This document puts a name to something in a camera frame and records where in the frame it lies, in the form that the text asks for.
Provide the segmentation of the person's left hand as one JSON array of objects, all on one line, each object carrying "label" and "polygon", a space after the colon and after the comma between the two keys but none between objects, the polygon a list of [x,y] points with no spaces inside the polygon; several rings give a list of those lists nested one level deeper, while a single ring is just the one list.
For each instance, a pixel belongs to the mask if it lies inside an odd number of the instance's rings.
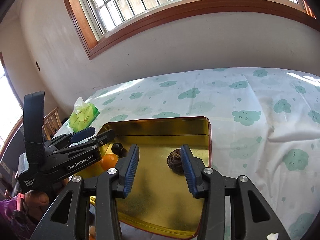
[{"label": "person's left hand", "polygon": [[24,195],[24,205],[28,215],[40,221],[50,206],[50,199],[44,192],[29,191]]}]

